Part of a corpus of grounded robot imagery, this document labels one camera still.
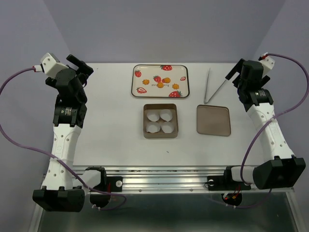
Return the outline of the metal tongs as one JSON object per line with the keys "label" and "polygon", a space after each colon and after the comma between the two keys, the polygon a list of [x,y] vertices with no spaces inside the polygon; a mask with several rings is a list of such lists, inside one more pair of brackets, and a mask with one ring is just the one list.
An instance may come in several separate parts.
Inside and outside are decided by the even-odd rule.
{"label": "metal tongs", "polygon": [[207,104],[224,85],[226,82],[226,75],[227,72],[224,70],[209,68],[203,101],[204,104]]}

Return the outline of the brown tin lid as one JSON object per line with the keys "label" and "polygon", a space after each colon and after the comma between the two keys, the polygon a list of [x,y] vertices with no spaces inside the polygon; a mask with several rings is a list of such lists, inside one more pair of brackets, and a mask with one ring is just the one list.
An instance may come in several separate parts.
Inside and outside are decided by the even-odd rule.
{"label": "brown tin lid", "polygon": [[204,135],[230,136],[230,114],[227,107],[198,105],[197,132]]}

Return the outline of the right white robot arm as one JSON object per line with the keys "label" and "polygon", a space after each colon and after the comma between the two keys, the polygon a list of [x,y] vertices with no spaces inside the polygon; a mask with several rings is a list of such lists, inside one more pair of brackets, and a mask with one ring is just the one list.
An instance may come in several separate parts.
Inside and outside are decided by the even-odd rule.
{"label": "right white robot arm", "polygon": [[272,96],[263,88],[270,80],[267,73],[274,64],[274,59],[268,55],[262,55],[258,61],[240,59],[225,77],[230,80],[238,74],[232,83],[257,130],[249,148],[259,139],[264,158],[264,163],[257,167],[244,163],[228,166],[222,177],[222,183],[228,189],[239,183],[255,185],[258,189],[291,188],[306,167],[304,159],[296,157],[288,146],[277,121]]}

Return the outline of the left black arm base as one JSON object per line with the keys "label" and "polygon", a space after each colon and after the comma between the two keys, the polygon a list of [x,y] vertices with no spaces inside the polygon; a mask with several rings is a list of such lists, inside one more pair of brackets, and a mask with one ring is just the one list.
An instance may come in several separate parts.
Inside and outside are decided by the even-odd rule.
{"label": "left black arm base", "polygon": [[109,176],[104,167],[88,167],[82,175],[82,180],[91,188],[104,192],[121,192],[122,176]]}

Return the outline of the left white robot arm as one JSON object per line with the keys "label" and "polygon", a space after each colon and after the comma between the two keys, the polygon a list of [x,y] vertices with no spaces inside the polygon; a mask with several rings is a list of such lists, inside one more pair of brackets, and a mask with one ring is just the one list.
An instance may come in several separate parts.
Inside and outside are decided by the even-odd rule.
{"label": "left white robot arm", "polygon": [[48,171],[40,190],[33,192],[35,203],[50,212],[80,212],[86,194],[107,186],[102,167],[88,167],[81,177],[73,175],[73,160],[87,112],[84,86],[93,69],[73,55],[67,56],[77,69],[64,65],[52,53],[41,59],[45,83],[58,95],[53,117],[54,141]]}

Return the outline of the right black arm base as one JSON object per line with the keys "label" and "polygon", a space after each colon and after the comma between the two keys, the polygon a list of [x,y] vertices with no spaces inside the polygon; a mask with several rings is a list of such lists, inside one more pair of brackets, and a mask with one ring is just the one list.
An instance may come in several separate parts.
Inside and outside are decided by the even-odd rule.
{"label": "right black arm base", "polygon": [[245,185],[242,181],[232,179],[232,166],[227,166],[222,175],[207,176],[204,186],[209,191],[227,191],[227,190],[251,190],[251,186]]}

